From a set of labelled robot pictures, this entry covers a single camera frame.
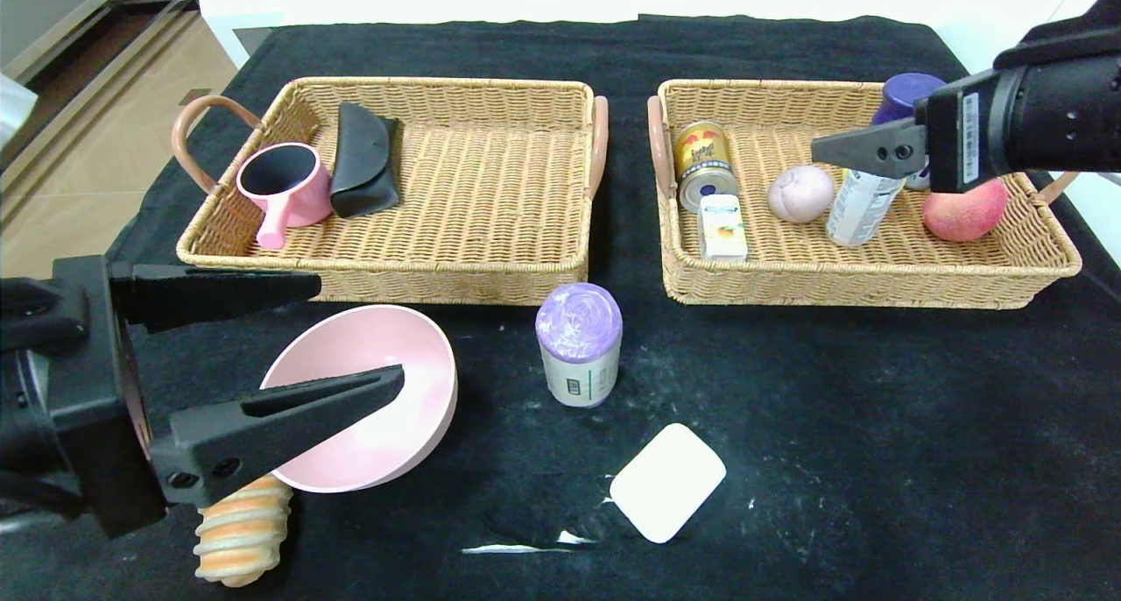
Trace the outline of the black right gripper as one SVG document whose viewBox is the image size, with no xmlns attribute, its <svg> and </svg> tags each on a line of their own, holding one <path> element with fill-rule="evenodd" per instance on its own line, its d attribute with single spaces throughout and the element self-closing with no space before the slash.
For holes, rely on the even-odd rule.
<svg viewBox="0 0 1121 601">
<path fill-rule="evenodd" d="M 964 193 L 1010 173 L 1117 173 L 1118 55 L 989 70 L 914 103 L 912 115 L 814 138 L 810 160 Z"/>
</svg>

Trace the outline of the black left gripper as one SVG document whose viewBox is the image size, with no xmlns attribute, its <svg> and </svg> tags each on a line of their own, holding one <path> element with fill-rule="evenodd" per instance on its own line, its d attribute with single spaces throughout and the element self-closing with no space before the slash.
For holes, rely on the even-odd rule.
<svg viewBox="0 0 1121 601">
<path fill-rule="evenodd" d="M 89 514 L 108 537 L 123 536 L 160 521 L 166 501 L 216 503 L 393 403 L 400 364 L 276 386 L 172 413 L 149 457 L 117 313 L 159 333 L 309 300 L 322 288 L 316 272 L 109 266 L 100 255 L 63 258 L 47 280 L 4 278 L 3 531 Z"/>
</svg>

